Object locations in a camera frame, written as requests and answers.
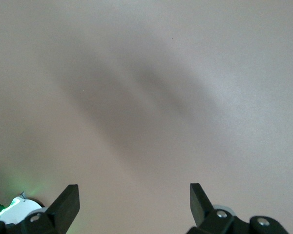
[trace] white plastic housing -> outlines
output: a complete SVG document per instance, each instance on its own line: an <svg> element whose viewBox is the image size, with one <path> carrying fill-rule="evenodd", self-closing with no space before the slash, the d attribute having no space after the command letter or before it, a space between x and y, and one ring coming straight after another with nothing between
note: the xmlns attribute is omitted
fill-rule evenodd
<svg viewBox="0 0 293 234"><path fill-rule="evenodd" d="M32 200L16 197L12 200L11 205L0 212L0 221L5 224L18 224L22 222L27 215L37 209L41 209L41 206Z"/></svg>

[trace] green light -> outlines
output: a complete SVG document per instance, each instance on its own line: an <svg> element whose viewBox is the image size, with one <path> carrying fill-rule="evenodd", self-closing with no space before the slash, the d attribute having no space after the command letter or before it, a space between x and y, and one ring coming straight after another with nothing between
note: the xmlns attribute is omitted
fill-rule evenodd
<svg viewBox="0 0 293 234"><path fill-rule="evenodd" d="M2 211L0 211L0 216L1 216L4 212L10 210L13 206L16 206L19 202L20 202L19 199L14 198L13 201L12 201L12 203L11 203L11 205L10 205L9 207L7 207L7 208L3 209Z"/></svg>

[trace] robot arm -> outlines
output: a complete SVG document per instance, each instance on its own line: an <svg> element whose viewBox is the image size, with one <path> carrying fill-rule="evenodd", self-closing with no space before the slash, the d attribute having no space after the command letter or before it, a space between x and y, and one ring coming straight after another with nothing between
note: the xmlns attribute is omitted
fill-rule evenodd
<svg viewBox="0 0 293 234"><path fill-rule="evenodd" d="M288 234L270 217L254 216L246 223L229 209L215 209L200 184L190 185L190 207L196 227L187 234ZM0 221L0 234L65 234L79 208L78 185L69 185L45 212L8 228Z"/></svg>

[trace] white wall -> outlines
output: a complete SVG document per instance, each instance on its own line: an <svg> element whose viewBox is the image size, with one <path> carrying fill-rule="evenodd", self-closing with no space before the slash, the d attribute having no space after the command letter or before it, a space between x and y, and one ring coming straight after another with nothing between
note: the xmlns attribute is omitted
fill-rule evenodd
<svg viewBox="0 0 293 234"><path fill-rule="evenodd" d="M293 1L0 1L0 201L183 234L191 182L293 234Z"/></svg>

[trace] metal screw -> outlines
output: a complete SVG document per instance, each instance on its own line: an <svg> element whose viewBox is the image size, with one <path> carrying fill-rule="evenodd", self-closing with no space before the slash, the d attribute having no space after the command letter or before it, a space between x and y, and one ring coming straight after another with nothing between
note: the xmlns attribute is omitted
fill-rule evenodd
<svg viewBox="0 0 293 234"><path fill-rule="evenodd" d="M217 211L217 215L220 218L227 218L227 214L224 211Z"/></svg>
<svg viewBox="0 0 293 234"><path fill-rule="evenodd" d="M266 220L265 218L258 218L257 222L262 226L269 226L270 225L269 221Z"/></svg>
<svg viewBox="0 0 293 234"><path fill-rule="evenodd" d="M30 218L30 222L35 222L35 221L37 221L39 218L40 218L40 213L38 213L37 215L35 215L35 216L32 216L31 218Z"/></svg>

